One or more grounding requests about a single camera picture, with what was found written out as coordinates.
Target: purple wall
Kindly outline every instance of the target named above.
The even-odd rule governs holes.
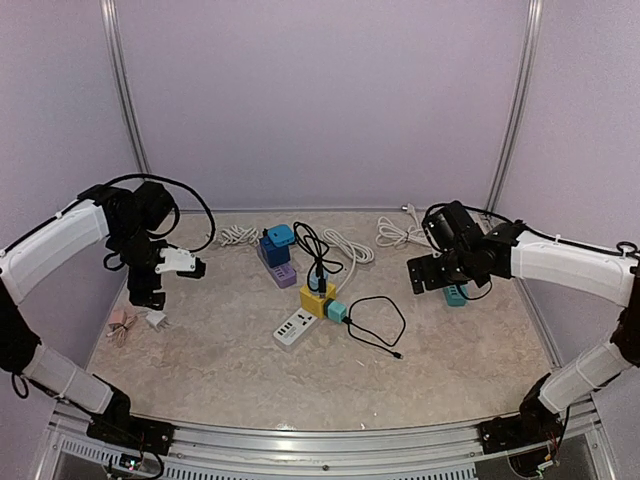
[[[97,1],[0,2],[0,245],[85,188],[133,170]],[[103,247],[75,257],[32,292],[29,325],[74,361],[91,353],[122,275]],[[26,479],[53,402],[19,400],[0,374],[0,478]]]
[[[526,113],[499,210],[548,233],[640,242],[640,2],[547,0]],[[618,309],[530,283],[564,361],[613,331]],[[622,479],[640,471],[640,374],[596,396]]]
[[[527,5],[119,2],[151,168],[214,208],[482,204]]]

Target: power outlet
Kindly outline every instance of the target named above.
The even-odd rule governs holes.
[[[282,325],[273,332],[276,343],[285,351],[290,352],[311,331],[320,324],[318,317],[307,312],[304,308],[299,308],[293,315],[287,318]]]

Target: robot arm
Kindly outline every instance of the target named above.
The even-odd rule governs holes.
[[[119,256],[121,261],[115,269],[128,266],[131,303],[162,309],[162,273],[175,271],[192,278],[205,273],[205,264],[194,254],[153,233],[172,210],[178,215],[173,198],[160,183],[145,182],[134,192],[96,185],[0,250],[0,368],[92,415],[97,421],[89,427],[90,436],[134,448],[140,446],[137,439],[145,438],[152,444],[148,450],[156,453],[166,453],[169,441],[158,438],[169,438],[171,426],[131,417],[130,400],[123,392],[43,344],[18,306],[56,268],[106,238],[113,252],[107,258]]]
[[[486,453],[558,436],[560,412],[622,371],[640,366],[640,273],[635,248],[626,249],[630,244],[611,251],[550,237],[520,221],[485,233],[457,201],[427,212],[422,226],[435,253],[407,263],[416,294],[469,281],[482,287],[492,276],[517,277],[565,285],[624,307],[611,339],[540,379],[523,400],[520,415],[481,424]]]

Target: teal power adapter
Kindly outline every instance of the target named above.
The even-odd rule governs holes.
[[[459,287],[460,290],[462,290],[462,293],[468,297],[467,287],[464,285],[459,285]],[[467,304],[466,298],[460,295],[460,292],[455,285],[444,287],[442,291],[444,292],[444,298],[447,300],[447,305],[450,307],[464,307]]]

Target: small white charger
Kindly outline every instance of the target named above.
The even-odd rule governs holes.
[[[169,326],[167,316],[162,312],[158,312],[157,310],[148,311],[145,319],[156,332],[159,332],[161,329],[167,328]]]

